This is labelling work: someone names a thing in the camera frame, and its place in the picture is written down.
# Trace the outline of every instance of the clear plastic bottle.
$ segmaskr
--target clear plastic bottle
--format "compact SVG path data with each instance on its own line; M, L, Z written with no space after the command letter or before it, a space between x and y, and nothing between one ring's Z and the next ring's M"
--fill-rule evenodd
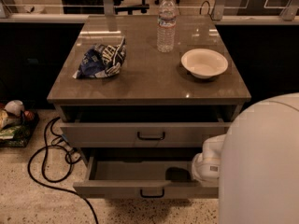
M159 7L157 47L160 52L169 52L174 47L176 29L176 4L163 0Z

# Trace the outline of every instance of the black handle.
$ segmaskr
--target black handle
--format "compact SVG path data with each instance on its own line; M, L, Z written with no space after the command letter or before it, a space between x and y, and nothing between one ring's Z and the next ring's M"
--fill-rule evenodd
M142 198L163 198L164 194L165 194L164 189L162 189L162 194L161 194L161 195L158 195L158 196L148 196L148 195L143 195L143 193L142 193L142 189L140 190L140 196L141 196Z
M141 132L137 132L137 137L138 137L138 139L140 139L140 140L147 140L147 141L153 141L153 140L164 140L165 139L165 136L166 136L166 134L165 134L165 132L163 132L162 133L162 136L161 137L157 137L157 138L152 138L152 137L142 137L141 136Z

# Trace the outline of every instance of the cabinet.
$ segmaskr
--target cabinet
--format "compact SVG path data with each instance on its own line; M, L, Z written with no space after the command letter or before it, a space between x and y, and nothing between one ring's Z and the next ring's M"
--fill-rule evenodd
M74 183L82 197L218 196L192 180L192 158L208 137L227 132L250 94L214 30L207 16L178 16L175 48L160 53L154 16L86 21L48 96L87 166L85 181ZM116 45L123 36L127 56L117 76L72 78L93 43ZM229 69L210 80L193 77L180 57L195 48L220 52Z

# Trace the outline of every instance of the drawer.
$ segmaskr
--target drawer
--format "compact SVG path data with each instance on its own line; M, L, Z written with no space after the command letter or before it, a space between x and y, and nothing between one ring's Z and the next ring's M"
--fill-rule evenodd
M72 147L199 147L229 122L62 123Z
M199 150L184 149L97 148L85 180L74 189L83 198L218 198L218 188L204 188L191 178L192 157Z

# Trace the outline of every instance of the chip bag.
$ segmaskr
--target chip bag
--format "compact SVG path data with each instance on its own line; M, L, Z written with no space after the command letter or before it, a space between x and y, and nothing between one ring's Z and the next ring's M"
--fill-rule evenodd
M93 45L83 56L73 78L112 77L121 71L126 56L125 38L118 46Z

